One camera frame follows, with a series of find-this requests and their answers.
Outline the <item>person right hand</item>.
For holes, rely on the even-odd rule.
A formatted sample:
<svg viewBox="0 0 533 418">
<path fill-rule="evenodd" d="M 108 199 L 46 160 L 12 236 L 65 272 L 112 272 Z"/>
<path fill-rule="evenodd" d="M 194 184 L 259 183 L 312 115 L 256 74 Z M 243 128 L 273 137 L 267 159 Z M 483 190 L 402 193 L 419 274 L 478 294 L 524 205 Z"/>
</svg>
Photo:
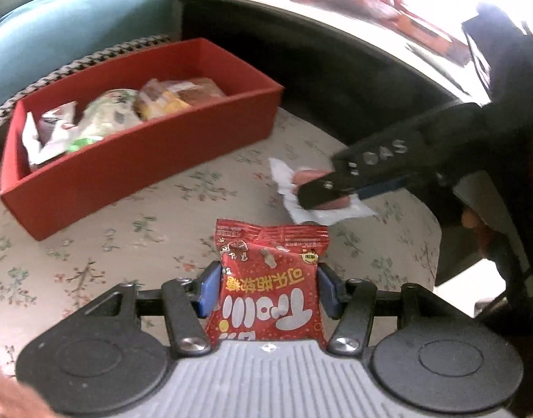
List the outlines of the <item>person right hand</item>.
<svg viewBox="0 0 533 418">
<path fill-rule="evenodd" d="M 475 235 L 478 249 L 482 257 L 491 260 L 489 248 L 495 237 L 495 231 L 471 208 L 463 210 L 461 222 L 466 229 L 471 229 Z"/>
</svg>

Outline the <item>person left hand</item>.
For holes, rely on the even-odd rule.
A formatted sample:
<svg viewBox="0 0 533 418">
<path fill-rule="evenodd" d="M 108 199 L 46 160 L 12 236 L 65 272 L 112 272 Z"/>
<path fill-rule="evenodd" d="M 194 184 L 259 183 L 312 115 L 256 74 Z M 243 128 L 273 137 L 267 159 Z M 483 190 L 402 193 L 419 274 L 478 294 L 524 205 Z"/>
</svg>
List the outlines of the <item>person left hand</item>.
<svg viewBox="0 0 533 418">
<path fill-rule="evenodd" d="M 0 371 L 0 418 L 46 417 L 56 417 L 56 414 L 36 391 Z"/>
</svg>

